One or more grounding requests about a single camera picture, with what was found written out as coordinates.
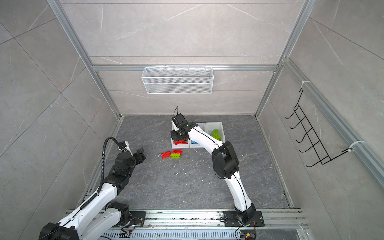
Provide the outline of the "red arch lego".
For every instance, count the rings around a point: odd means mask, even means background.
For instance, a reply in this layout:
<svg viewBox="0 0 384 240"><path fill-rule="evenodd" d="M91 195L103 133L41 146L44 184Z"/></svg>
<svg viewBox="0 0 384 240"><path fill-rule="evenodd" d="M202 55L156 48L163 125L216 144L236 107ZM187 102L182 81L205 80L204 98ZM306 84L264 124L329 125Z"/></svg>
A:
<svg viewBox="0 0 384 240"><path fill-rule="evenodd" d="M179 140L174 142L175 145L187 145L188 141L187 140Z"/></svg>

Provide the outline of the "green lego brick top pile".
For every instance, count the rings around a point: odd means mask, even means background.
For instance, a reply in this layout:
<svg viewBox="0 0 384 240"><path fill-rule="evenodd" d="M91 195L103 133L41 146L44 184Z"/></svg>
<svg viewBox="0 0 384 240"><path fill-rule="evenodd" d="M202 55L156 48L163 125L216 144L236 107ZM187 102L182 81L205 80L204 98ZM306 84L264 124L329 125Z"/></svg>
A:
<svg viewBox="0 0 384 240"><path fill-rule="evenodd" d="M181 154L179 153L172 153L171 154L171 159L180 159L181 158Z"/></svg>

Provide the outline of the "white three-compartment bin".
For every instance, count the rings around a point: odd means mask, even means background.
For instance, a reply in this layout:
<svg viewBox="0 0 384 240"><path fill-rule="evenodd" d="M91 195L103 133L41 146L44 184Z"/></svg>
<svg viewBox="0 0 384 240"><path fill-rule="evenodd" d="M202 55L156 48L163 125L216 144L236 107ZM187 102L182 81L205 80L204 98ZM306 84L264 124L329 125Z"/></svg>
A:
<svg viewBox="0 0 384 240"><path fill-rule="evenodd" d="M221 122L217 123L197 123L203 131L205 131L209 136L211 136L214 129L219 130L219 134L222 136L222 142L225 142L225 133L223 129L223 124ZM199 144L191 144L191 140L188 140L187 145L175 145L174 142L171 140L171 146L172 149L196 149L196 148L203 148Z"/></svg>

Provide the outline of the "green lego brick bottom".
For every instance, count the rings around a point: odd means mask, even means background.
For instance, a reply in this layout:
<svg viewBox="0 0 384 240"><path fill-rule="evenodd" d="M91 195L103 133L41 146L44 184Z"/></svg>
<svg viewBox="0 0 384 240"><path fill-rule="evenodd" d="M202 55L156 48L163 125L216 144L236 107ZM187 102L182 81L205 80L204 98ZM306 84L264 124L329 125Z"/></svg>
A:
<svg viewBox="0 0 384 240"><path fill-rule="evenodd" d="M222 140L222 136L219 134L219 130L218 129L214 129L211 136L218 140L218 141L221 141Z"/></svg>

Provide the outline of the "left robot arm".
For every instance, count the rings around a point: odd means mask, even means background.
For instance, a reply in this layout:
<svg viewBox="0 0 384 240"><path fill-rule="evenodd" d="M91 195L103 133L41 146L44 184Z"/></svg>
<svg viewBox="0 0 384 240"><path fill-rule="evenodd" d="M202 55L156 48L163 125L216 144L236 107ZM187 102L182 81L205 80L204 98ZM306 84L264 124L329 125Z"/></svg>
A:
<svg viewBox="0 0 384 240"><path fill-rule="evenodd" d="M127 227L133 223L129 206L113 199L129 183L135 166L146 160L144 149L132 153L126 147L115 159L114 168L95 191L79 207L58 221L48 223L40 240L96 240L113 226Z"/></svg>

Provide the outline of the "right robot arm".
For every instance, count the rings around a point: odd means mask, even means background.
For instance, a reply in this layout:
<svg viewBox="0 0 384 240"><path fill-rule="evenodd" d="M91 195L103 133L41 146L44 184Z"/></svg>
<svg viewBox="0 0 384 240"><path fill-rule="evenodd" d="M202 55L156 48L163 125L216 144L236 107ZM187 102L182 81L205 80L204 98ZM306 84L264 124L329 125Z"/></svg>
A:
<svg viewBox="0 0 384 240"><path fill-rule="evenodd" d="M222 142L206 133L195 122L188 122L183 114L172 117L171 138L175 141L192 140L212 155L215 175L225 180L234 199L239 222L248 225L256 213L253 202L247 195L239 172L239 159L232 143Z"/></svg>

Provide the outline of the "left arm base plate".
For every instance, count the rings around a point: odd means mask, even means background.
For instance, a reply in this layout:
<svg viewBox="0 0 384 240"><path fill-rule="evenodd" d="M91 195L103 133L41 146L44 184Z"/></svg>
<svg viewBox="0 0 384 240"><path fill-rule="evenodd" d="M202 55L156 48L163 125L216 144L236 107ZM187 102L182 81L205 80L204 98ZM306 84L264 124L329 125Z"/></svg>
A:
<svg viewBox="0 0 384 240"><path fill-rule="evenodd" d="M118 224L123 227L143 227L146 220L146 211L122 212L121 221Z"/></svg>

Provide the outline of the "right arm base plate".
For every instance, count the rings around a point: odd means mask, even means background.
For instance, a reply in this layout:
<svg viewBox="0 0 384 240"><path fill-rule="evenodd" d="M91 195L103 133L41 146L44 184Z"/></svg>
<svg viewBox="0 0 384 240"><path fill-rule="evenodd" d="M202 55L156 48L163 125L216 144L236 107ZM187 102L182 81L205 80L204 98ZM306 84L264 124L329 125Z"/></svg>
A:
<svg viewBox="0 0 384 240"><path fill-rule="evenodd" d="M224 211L223 216L219 221L225 224L225 227L240 227L243 223L240 222L236 211ZM261 211L256 211L252 218L244 224L244 227L264 227L264 217Z"/></svg>

